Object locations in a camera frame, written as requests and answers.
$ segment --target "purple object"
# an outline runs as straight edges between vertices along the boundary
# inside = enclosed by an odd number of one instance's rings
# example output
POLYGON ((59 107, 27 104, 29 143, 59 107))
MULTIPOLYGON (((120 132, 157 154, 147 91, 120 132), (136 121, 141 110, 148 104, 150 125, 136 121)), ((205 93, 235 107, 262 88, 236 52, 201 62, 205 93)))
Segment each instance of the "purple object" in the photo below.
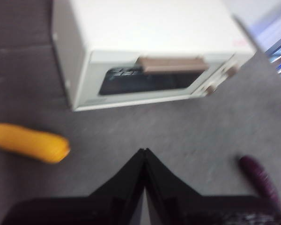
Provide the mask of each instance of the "purple object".
POLYGON ((254 185, 260 196, 271 199, 281 209, 281 201, 277 188, 271 181, 264 167, 255 158, 248 155, 240 158, 239 166, 254 185))

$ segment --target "oven knob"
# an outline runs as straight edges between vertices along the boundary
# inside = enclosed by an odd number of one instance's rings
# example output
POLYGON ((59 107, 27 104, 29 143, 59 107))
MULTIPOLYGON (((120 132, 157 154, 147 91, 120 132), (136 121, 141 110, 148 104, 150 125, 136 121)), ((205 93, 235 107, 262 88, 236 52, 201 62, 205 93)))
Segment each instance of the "oven knob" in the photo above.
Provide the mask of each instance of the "oven knob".
POLYGON ((238 65, 233 65, 229 69, 224 70, 224 74, 227 76, 227 78, 233 77, 237 72, 239 71, 238 65))
POLYGON ((206 95, 211 95, 212 93, 215 92, 216 89, 217 87, 210 85, 208 88, 206 88, 205 93, 206 95))

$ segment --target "toaster oven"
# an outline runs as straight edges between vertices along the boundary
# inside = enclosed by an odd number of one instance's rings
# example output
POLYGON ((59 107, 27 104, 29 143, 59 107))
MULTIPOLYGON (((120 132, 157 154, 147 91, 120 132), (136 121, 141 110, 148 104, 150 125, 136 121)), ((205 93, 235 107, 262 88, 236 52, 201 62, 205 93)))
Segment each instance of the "toaster oven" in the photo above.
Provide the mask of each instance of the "toaster oven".
POLYGON ((54 0, 74 111, 204 97, 254 54, 221 0, 54 0))

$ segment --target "oven window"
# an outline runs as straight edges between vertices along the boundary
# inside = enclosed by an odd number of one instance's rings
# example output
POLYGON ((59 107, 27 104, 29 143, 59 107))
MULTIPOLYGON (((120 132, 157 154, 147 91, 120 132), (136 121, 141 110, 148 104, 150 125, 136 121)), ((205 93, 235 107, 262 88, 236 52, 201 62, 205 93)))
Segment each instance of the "oven window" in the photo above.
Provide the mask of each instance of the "oven window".
POLYGON ((136 93, 189 87, 202 72, 144 74, 142 67, 112 68, 101 86, 100 95, 136 93))

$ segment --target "brown handle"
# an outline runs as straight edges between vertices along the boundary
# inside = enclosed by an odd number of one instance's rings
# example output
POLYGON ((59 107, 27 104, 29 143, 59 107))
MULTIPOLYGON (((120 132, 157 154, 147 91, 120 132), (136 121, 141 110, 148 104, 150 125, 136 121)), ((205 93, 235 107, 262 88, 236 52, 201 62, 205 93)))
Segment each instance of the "brown handle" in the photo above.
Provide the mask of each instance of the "brown handle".
POLYGON ((147 58, 139 57, 136 61, 141 65, 144 74, 165 73, 203 73, 209 68, 202 58, 147 58))

